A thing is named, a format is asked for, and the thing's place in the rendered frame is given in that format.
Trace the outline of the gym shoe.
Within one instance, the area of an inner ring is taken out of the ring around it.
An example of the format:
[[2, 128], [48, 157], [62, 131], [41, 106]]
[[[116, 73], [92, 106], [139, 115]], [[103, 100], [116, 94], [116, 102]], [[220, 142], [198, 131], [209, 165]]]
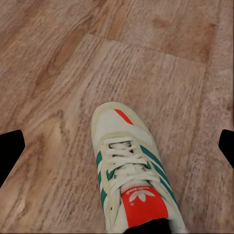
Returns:
[[107, 234], [188, 234], [154, 138], [131, 108], [98, 106], [91, 139]]

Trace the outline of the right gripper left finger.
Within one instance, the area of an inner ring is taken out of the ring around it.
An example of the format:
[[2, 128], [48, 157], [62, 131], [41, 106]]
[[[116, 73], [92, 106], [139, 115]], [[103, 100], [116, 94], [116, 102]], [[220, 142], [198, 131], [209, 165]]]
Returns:
[[25, 141], [21, 130], [0, 136], [0, 188], [24, 149]]

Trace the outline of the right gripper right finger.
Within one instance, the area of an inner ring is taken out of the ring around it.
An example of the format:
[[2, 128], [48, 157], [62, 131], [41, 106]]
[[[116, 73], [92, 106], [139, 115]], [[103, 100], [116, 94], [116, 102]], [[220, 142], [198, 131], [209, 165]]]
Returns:
[[234, 169], [234, 132], [223, 130], [218, 146]]

